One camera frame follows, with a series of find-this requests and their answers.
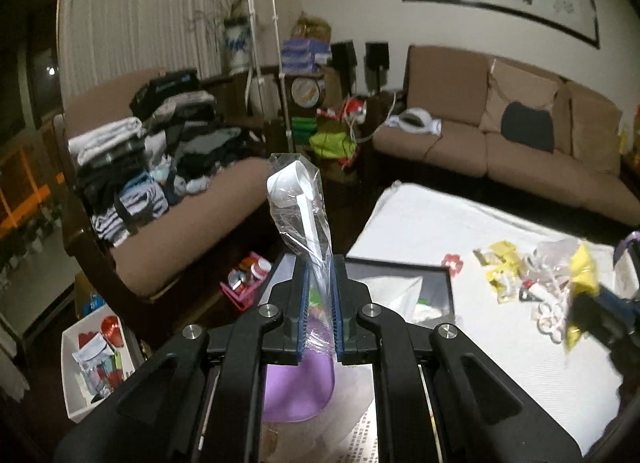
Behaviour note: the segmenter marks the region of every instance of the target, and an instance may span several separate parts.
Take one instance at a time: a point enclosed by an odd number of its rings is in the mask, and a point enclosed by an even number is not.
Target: purple plastic bowl
[[[297,366],[267,366],[262,420],[293,423],[317,416],[334,393],[334,359],[305,351]]]

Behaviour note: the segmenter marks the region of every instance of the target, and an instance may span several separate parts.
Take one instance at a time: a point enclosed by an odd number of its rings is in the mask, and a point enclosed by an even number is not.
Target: table covered with white cloth
[[[585,337],[570,352],[540,334],[535,303],[498,304],[474,249],[506,239],[521,254],[566,234],[500,210],[413,184],[387,189],[348,257],[439,265],[447,253],[461,256],[452,279],[456,322],[473,342],[542,406],[583,453],[617,414],[622,379],[608,351]],[[613,289],[613,248],[588,243],[599,281]]]

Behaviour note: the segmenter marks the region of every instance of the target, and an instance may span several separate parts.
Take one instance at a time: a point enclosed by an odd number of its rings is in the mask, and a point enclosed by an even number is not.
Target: black robot arm in background
[[[233,325],[175,335],[63,439],[54,461],[258,462],[266,366],[298,363],[304,276],[298,258],[268,304]],[[437,462],[438,452],[456,463],[582,460],[569,434],[455,325],[407,324],[371,303],[340,256],[334,285],[338,360],[372,365],[381,462]]]

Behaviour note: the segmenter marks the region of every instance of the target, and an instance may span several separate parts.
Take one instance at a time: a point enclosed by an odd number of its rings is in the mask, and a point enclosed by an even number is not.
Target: silver bolt
[[[458,336],[458,328],[453,324],[442,324],[438,327],[438,335],[446,339],[455,338]]]
[[[202,335],[202,326],[197,324],[189,324],[182,330],[182,336],[189,340],[195,340]]]
[[[276,316],[278,314],[278,311],[280,311],[278,309],[278,306],[274,304],[262,304],[258,308],[258,313],[266,318],[271,318]]]
[[[362,306],[362,312],[367,317],[373,318],[382,313],[382,308],[378,304],[365,304],[364,306]]]

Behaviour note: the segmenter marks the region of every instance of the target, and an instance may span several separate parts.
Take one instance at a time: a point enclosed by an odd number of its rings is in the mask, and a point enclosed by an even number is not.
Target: white storage bin
[[[115,315],[109,306],[104,305],[100,309],[97,309],[93,313],[87,315],[83,319],[73,324],[62,334],[62,348],[60,351],[60,365],[62,367],[62,390],[65,395],[66,415],[72,421],[80,423],[80,421],[100,405],[104,400],[101,399],[96,403],[87,405],[80,387],[76,375],[81,376],[80,366],[74,360],[72,353],[78,351],[78,334],[88,333],[89,331],[100,332],[100,324],[105,317],[109,315]],[[122,327],[122,322],[118,318],[118,324],[120,325],[120,331],[122,331],[122,340],[124,347],[118,348],[122,358],[122,372],[125,379],[127,375],[132,373],[136,367],[132,361],[129,345],[127,344],[127,337]]]

